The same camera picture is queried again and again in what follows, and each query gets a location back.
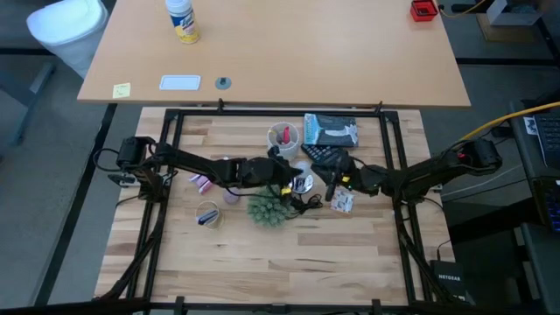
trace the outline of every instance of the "black remote control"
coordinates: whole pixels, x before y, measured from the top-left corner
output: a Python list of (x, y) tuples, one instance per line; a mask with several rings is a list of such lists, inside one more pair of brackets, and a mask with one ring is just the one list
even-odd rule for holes
[(320, 165), (334, 165), (336, 159), (344, 152), (344, 149), (330, 145), (302, 144), (301, 149), (313, 163)]

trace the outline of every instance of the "wooden table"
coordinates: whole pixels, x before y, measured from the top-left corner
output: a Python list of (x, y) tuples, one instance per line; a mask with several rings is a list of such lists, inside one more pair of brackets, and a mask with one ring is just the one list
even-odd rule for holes
[[(440, 16), (415, 23), (410, 1), (193, 0), (201, 39), (185, 45), (165, 1), (119, 0), (78, 99), (470, 106)], [(199, 90), (160, 91), (166, 74), (201, 75)]]
[[(137, 134), (158, 139), (164, 112), (165, 108), (145, 108)], [(422, 120), (416, 110), (401, 110), (399, 115), (412, 165), (429, 156)], [(302, 117), (187, 116), (179, 147), (212, 159), (264, 156), (266, 131), (279, 121), (293, 123), (302, 132)], [(378, 119), (358, 118), (358, 126), (360, 148), (351, 154), (384, 166)], [(394, 137), (390, 140), (395, 147)], [(296, 160), (300, 159), (306, 159), (302, 151)], [(189, 303), (368, 305), (372, 298), (379, 298), (383, 305), (406, 305), (388, 197), (356, 193), (351, 215), (336, 213), (325, 203), (283, 227), (269, 229), (256, 226), (246, 215), (246, 198), (229, 206), (217, 186), (201, 196), (188, 182), (191, 175), (180, 171), (171, 186), (153, 301), (173, 302), (176, 296), (185, 296)], [(311, 193), (324, 195), (325, 191), (315, 176)], [(121, 199), (137, 193), (137, 189), (124, 189)], [(435, 193), (428, 197), (440, 201)], [(217, 231), (194, 222), (195, 208), (204, 200), (215, 201), (226, 215)], [(105, 293), (132, 260), (143, 211), (141, 200), (117, 208), (96, 295)], [(430, 202), (418, 205), (417, 212), (426, 257), (433, 259), (438, 244), (449, 240), (445, 216)], [(442, 247), (442, 257), (453, 260), (449, 243)], [(412, 264), (416, 295), (421, 298), (419, 275)], [(143, 291), (144, 279), (141, 275), (137, 292)]]

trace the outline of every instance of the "white trash can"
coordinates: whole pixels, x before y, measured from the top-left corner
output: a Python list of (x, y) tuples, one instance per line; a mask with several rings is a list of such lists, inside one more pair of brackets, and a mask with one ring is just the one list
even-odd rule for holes
[(64, 0), (33, 12), (27, 27), (41, 45), (85, 78), (107, 20), (101, 0)]

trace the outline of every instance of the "red box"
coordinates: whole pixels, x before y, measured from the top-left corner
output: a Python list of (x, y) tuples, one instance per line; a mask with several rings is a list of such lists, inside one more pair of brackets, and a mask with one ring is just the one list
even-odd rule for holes
[(437, 14), (438, 9), (431, 0), (412, 1), (410, 14), (416, 22), (431, 21)]

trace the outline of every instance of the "small round magnet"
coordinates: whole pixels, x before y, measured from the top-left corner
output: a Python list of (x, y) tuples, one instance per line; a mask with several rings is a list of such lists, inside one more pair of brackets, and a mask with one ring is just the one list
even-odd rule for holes
[(216, 80), (216, 88), (228, 89), (229, 87), (231, 87), (231, 79), (226, 77), (220, 77)]

